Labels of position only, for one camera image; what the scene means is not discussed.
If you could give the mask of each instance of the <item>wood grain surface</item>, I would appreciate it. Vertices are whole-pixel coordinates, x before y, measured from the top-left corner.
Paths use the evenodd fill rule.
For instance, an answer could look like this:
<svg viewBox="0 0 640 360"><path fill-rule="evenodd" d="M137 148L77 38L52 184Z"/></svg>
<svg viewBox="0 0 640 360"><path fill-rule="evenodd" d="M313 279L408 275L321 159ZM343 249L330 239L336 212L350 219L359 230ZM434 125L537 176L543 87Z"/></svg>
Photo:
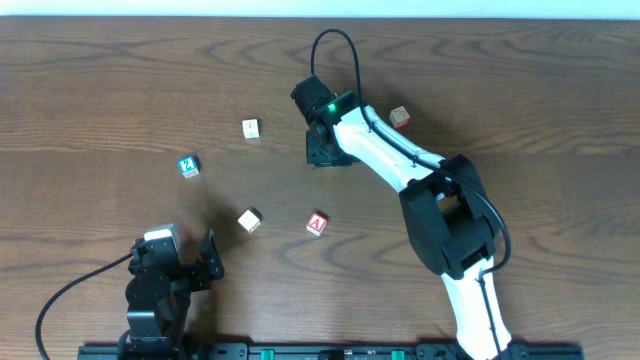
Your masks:
<svg viewBox="0 0 640 360"><path fill-rule="evenodd" d="M640 23L1 18L1 359L37 358L46 300L169 222L191 244L217 232L227 275L189 314L202 339L455 337L391 188L361 164L305 163L289 93L328 27L354 39L381 116L404 105L404 135L476 164L512 232L496 282L514 336L640 357ZM317 74L354 89L344 41L325 39ZM250 118L260 139L243 138ZM184 179L190 154L201 174ZM264 222L248 234L251 206ZM330 216L319 238L314 209ZM43 328L53 359L116 341L130 278L121 265L60 298Z"/></svg>

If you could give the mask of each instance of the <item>white backdrop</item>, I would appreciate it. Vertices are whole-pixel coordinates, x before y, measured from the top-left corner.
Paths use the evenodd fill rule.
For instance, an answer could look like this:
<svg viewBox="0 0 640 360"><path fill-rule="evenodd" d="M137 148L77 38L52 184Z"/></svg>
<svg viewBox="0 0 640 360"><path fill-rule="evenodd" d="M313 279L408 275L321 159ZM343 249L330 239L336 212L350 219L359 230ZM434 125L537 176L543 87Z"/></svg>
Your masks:
<svg viewBox="0 0 640 360"><path fill-rule="evenodd" d="M640 0L0 0L0 14L640 19Z"/></svg>

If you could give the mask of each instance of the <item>block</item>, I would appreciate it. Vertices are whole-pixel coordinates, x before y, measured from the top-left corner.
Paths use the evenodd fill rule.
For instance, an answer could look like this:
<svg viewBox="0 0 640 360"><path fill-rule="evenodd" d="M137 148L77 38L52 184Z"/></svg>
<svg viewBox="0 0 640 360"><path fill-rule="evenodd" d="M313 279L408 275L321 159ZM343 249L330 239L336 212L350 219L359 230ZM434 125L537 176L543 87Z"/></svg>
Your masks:
<svg viewBox="0 0 640 360"><path fill-rule="evenodd" d="M258 119L242 120L242 132L244 132L245 139L260 137Z"/></svg>
<svg viewBox="0 0 640 360"><path fill-rule="evenodd" d="M260 225L260 219L251 210L245 211L238 219L238 222L250 233Z"/></svg>
<svg viewBox="0 0 640 360"><path fill-rule="evenodd" d="M180 172L185 178L190 178L200 174L200 171L198 170L198 163L193 156L187 156L186 158L178 161L178 166L180 167Z"/></svg>
<svg viewBox="0 0 640 360"><path fill-rule="evenodd" d="M389 114L389 119L391 119L391 123L393 123L393 127L395 127L396 129L408 125L409 120L411 120L411 118L409 118L409 113L407 112L407 109L404 108L404 106L393 109L391 111L391 114Z"/></svg>
<svg viewBox="0 0 640 360"><path fill-rule="evenodd" d="M327 226L327 219L318 213L311 214L311 218L307 221L307 230L316 236L322 234L325 226Z"/></svg>

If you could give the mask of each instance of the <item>wooden tabletop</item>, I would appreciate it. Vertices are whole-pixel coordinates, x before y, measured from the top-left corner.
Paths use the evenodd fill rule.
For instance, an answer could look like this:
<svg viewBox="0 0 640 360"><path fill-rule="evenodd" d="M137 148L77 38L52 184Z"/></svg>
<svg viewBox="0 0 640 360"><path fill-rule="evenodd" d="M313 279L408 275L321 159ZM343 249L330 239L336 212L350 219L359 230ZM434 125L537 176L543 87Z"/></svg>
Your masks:
<svg viewBox="0 0 640 360"><path fill-rule="evenodd" d="M513 237L496 275L513 335L640 356L640 23L2 18L1 359L36 358L47 299L165 223L190 244L217 233L226 277L188 319L202 339L455 337L397 194L362 164L306 164L289 94L328 27L352 36L378 114L405 106L403 135L476 164ZM325 39L317 74L355 90L346 44ZM252 118L261 136L245 140ZM185 179L192 154L201 173ZM264 222L248 234L237 218L252 206ZM330 216L321 237L305 229L315 209ZM117 340L130 279L121 265L53 305L52 359Z"/></svg>

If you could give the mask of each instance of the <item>blue block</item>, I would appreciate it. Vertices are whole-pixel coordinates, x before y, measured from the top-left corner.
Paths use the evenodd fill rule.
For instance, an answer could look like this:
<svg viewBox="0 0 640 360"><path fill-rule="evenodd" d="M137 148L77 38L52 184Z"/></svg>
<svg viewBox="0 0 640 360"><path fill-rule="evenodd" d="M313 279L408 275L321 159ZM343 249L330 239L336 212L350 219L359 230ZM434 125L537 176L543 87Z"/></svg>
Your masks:
<svg viewBox="0 0 640 360"><path fill-rule="evenodd" d="M178 161L178 166L180 167L180 172L186 178L190 178L200 173L198 170L198 163L193 156L187 156L186 158Z"/></svg>

